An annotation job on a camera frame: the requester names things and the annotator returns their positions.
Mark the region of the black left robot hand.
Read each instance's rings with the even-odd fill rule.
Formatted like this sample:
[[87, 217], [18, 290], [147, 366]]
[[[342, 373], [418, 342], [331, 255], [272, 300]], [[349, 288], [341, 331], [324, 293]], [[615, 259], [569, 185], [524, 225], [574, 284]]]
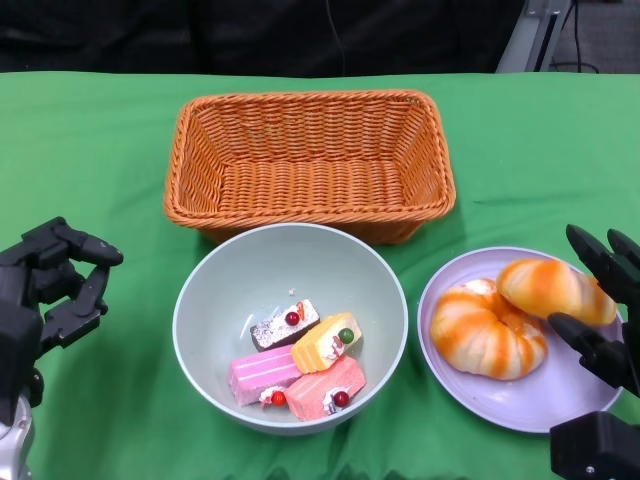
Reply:
[[56, 217], [1, 253], [1, 423], [13, 424], [19, 398], [35, 407], [44, 383], [35, 362], [100, 324], [110, 269], [124, 260], [108, 242]]

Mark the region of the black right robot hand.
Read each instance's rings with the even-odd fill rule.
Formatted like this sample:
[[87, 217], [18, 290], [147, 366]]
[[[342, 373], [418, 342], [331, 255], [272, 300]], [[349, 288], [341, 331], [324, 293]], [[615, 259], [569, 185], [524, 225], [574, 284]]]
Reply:
[[610, 229], [605, 247], [586, 230], [569, 225], [566, 236], [598, 285], [615, 302], [627, 307], [621, 341], [609, 341], [577, 318], [564, 313], [548, 317], [551, 327], [573, 350], [579, 363], [613, 388], [639, 394], [639, 245]]

